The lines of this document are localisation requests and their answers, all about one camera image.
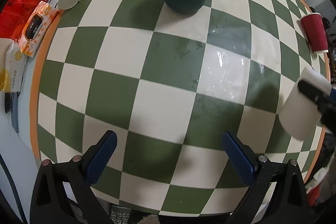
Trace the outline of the plain white paper cup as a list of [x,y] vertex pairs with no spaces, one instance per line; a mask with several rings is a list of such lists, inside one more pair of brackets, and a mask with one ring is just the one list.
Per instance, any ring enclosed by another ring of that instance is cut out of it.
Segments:
[[305,67],[278,114],[280,124],[290,136],[305,140],[315,133],[321,118],[315,104],[298,91],[298,82],[305,80],[330,95],[331,84],[313,68]]

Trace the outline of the red ripple paper cup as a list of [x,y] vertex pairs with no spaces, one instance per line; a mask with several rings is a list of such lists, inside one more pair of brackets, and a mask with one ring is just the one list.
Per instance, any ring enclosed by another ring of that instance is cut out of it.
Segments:
[[321,15],[313,12],[303,16],[300,21],[312,51],[314,53],[327,53],[329,49]]

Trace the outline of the checkered green cream tablecloth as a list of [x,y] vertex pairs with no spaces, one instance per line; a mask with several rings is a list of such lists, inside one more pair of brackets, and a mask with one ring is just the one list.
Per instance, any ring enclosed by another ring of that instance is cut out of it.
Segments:
[[324,135],[299,141],[278,113],[303,69],[322,75],[300,19],[303,0],[206,0],[194,15],[164,0],[79,0],[37,54],[31,138],[40,159],[83,154],[108,130],[118,143],[99,198],[151,213],[234,210],[246,187],[222,147],[230,130],[307,179]]

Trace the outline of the yellow white snack bag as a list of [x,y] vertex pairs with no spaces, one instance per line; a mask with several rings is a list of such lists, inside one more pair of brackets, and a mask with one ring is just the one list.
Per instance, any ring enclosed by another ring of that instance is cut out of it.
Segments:
[[0,47],[0,91],[20,92],[27,56],[21,53],[19,44],[14,40],[1,38]]

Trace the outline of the orange wet wipes pack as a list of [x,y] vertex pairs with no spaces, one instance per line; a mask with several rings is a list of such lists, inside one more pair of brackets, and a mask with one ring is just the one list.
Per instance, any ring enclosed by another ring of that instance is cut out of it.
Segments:
[[50,24],[58,14],[49,3],[40,1],[25,24],[18,40],[22,54],[33,57]]

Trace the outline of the red plastic bag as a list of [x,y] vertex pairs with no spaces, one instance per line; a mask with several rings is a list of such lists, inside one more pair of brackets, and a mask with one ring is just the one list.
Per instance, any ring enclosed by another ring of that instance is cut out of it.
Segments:
[[1,12],[1,38],[18,41],[37,5],[46,0],[8,0]]

